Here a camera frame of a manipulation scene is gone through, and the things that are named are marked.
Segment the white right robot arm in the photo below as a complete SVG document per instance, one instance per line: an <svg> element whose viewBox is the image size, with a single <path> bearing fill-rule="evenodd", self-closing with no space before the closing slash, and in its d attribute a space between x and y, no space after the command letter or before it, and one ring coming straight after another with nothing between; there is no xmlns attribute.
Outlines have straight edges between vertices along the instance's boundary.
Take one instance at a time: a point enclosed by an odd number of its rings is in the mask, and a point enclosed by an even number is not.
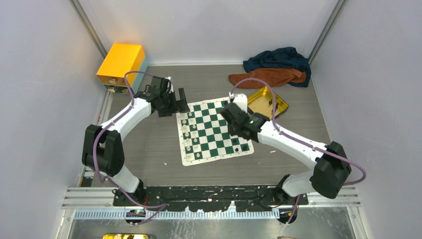
<svg viewBox="0 0 422 239"><path fill-rule="evenodd" d="M308 172L285 175L274 190L274 197L284 205L296 196L317 192L334 199L351 173L341 144L315 142L295 134L259 113L250 115L237 104L229 103L220 114L227 121L230 135L272 146L300 161Z"/></svg>

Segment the green white chess mat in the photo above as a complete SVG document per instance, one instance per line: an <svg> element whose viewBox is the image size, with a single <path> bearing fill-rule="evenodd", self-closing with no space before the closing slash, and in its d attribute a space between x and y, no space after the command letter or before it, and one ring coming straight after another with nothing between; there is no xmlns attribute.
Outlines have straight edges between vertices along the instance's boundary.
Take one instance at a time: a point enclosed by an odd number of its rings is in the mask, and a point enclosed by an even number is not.
<svg viewBox="0 0 422 239"><path fill-rule="evenodd" d="M227 121L221 116L223 102L229 98L217 98L189 103L188 113L177 113L178 139L183 166L192 166L222 159L251 155L251 140L228 133Z"/></svg>

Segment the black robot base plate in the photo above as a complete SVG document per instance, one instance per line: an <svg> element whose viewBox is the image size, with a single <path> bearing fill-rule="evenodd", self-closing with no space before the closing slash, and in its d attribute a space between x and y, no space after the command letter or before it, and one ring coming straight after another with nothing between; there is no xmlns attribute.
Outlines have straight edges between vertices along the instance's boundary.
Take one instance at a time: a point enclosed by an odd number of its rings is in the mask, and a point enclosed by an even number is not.
<svg viewBox="0 0 422 239"><path fill-rule="evenodd" d="M234 204L236 212L266 212L276 206L291 209L294 198L276 197L275 186L168 186L147 187L137 200L147 206L167 204L168 212L225 212Z"/></svg>

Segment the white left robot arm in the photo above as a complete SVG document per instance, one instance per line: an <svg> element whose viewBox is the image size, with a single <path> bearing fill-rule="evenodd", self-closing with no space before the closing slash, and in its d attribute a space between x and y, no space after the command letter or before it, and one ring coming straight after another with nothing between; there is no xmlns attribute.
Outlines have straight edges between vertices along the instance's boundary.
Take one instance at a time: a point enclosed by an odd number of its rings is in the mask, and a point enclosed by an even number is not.
<svg viewBox="0 0 422 239"><path fill-rule="evenodd" d="M170 79L154 76L144 91L128 90L129 104L117 115L102 123L86 128L82 164L95 171L100 182L108 180L134 206L145 199L144 184L125 165L124 138L142 120L154 112L159 117L187 113L189 107L184 88L175 93Z"/></svg>

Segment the gold metal tin tray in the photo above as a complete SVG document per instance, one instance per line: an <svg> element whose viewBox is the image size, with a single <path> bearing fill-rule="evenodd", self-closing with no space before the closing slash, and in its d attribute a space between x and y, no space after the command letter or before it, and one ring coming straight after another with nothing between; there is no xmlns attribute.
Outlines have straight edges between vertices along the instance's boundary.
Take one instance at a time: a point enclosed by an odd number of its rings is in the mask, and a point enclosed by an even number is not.
<svg viewBox="0 0 422 239"><path fill-rule="evenodd" d="M278 118L289 109L289 105L277 94L275 94L275 101L273 100L271 89L267 86L251 94L247 99L248 112L250 114L259 113L270 119L272 118L273 106L276 107L275 118Z"/></svg>

